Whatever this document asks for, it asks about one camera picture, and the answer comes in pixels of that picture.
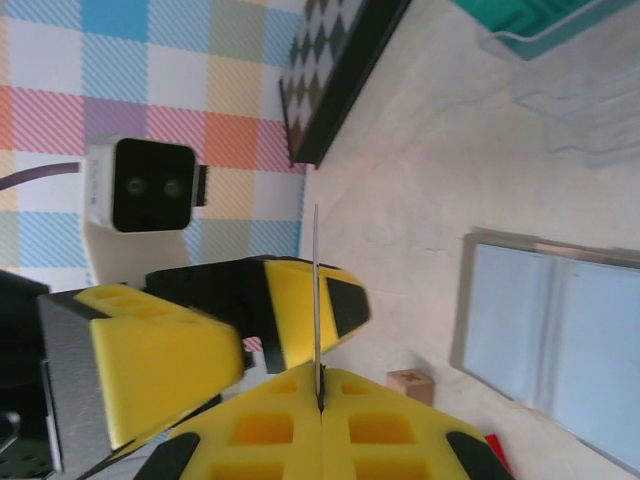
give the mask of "camera lens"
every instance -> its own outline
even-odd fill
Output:
[[[145,189],[146,185],[144,183],[144,180],[139,177],[132,178],[127,182],[127,192],[129,192],[129,195],[132,195],[134,197],[139,197],[140,195],[142,195]]]
[[[182,193],[182,185],[179,180],[169,180],[164,184],[164,193],[170,198],[178,198]]]

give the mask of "red object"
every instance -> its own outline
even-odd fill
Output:
[[[509,471],[509,473],[513,475],[513,472],[511,471],[511,467],[509,466],[509,462],[507,461],[507,457],[504,454],[504,450],[502,450],[502,445],[500,444],[500,440],[498,439],[498,436],[494,434],[494,435],[487,435],[484,438],[489,444],[489,446],[491,447],[491,450],[493,450],[493,452],[496,454],[496,457],[500,459],[500,461],[504,465],[504,468],[506,468]]]

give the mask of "camera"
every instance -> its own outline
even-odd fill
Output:
[[[178,231],[191,222],[197,183],[191,147],[107,135],[86,162],[85,212],[119,233]]]

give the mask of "gray metal part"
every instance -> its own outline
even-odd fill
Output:
[[[111,454],[89,322],[104,314],[73,300],[77,292],[38,298],[64,474],[75,479]]]

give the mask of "teal plastic tray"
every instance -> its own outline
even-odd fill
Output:
[[[453,0],[523,60],[532,60],[636,0]]]

